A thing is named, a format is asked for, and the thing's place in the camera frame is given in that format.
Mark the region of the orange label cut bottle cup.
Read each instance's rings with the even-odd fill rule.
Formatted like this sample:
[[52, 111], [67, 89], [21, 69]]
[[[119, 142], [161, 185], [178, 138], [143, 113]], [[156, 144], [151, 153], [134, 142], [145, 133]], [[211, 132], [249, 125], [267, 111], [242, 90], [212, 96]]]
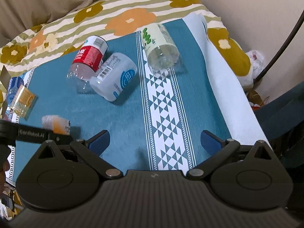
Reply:
[[70, 121], [58, 115], [46, 115], [41, 118], [42, 127], [55, 134], [70, 135]]

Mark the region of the yellow orange label bottle cup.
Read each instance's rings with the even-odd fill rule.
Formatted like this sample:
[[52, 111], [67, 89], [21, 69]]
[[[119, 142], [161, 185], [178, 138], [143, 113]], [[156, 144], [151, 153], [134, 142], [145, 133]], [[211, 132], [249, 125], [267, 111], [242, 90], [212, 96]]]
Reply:
[[21, 85], [13, 98], [10, 105], [10, 110], [20, 117], [27, 118], [36, 98], [37, 97], [34, 93], [32, 93], [24, 85]]

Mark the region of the blue label bottle cup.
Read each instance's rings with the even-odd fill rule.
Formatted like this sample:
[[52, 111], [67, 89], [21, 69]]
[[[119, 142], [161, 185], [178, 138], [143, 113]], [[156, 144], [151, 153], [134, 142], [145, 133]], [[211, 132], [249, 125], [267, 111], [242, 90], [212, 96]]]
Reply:
[[12, 121], [13, 123], [18, 123], [19, 122], [19, 116], [16, 115], [15, 118], [13, 118], [14, 112], [11, 110], [10, 105], [12, 104], [12, 101], [17, 94], [17, 91], [20, 86], [24, 85], [23, 78], [21, 77], [12, 77], [9, 81], [8, 85], [8, 91], [6, 94], [6, 101], [8, 103], [8, 108], [5, 113], [5, 119], [7, 121]]

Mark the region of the white frosted bottle cup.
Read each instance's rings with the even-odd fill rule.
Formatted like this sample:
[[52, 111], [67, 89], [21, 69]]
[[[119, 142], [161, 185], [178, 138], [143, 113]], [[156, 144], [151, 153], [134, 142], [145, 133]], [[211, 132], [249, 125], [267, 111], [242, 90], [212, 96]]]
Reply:
[[117, 100], [136, 75], [136, 64], [125, 54], [113, 53], [90, 79], [91, 88], [109, 102]]

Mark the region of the red label clear bottle cup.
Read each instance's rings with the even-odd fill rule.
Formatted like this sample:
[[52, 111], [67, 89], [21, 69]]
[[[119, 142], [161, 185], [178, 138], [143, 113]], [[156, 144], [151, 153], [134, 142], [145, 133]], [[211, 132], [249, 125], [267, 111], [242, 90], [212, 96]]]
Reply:
[[90, 79], [103, 64], [108, 43], [100, 36], [89, 36], [77, 52], [66, 78], [77, 93], [92, 93]]

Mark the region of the green dot label bottle cup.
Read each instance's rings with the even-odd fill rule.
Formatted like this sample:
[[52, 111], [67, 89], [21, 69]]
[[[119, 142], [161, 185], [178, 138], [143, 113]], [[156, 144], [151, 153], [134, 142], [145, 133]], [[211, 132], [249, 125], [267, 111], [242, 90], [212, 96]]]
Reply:
[[153, 74], [160, 74], [175, 67], [180, 58], [179, 50], [166, 27], [161, 23], [151, 23], [144, 27], [140, 38]]

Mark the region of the teal patterned table cloth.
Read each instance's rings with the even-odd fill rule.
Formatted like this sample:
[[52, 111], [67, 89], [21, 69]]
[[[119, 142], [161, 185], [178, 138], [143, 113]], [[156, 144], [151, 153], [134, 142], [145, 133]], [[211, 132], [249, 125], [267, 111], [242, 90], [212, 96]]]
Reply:
[[165, 24], [182, 57], [176, 69], [150, 72], [141, 34], [110, 40], [110, 52], [127, 55], [138, 72], [115, 102], [81, 94], [67, 72], [70, 53], [24, 74], [37, 101], [27, 120], [10, 113], [15, 123], [40, 127], [45, 115], [71, 123], [74, 138], [89, 139], [101, 130], [110, 144], [101, 155], [121, 171], [182, 170], [210, 156], [200, 142], [203, 130], [243, 145], [266, 140], [237, 77], [211, 43], [202, 14], [191, 13]]

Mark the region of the white plastic bag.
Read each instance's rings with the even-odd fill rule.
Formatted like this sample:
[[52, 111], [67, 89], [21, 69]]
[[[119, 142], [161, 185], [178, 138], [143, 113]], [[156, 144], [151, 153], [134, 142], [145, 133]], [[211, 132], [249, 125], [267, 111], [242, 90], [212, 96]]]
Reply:
[[244, 91], [249, 91], [253, 88], [253, 81], [264, 70], [264, 56], [256, 50], [251, 50], [246, 53], [250, 60], [250, 69], [246, 76], [238, 77], [238, 80]]

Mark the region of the floral striped bed quilt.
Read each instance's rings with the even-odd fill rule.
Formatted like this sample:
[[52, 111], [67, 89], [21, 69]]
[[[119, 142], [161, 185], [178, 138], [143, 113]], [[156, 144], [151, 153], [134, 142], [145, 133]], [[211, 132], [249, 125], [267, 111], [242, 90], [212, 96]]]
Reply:
[[243, 89], [253, 85], [253, 66], [230, 38], [221, 18], [200, 0], [99, 0], [69, 10], [56, 20], [23, 29], [1, 47], [1, 67], [18, 76], [34, 67], [78, 50], [91, 35], [106, 40], [141, 30], [152, 22], [166, 23], [191, 12], [202, 14], [208, 37], [236, 74]]

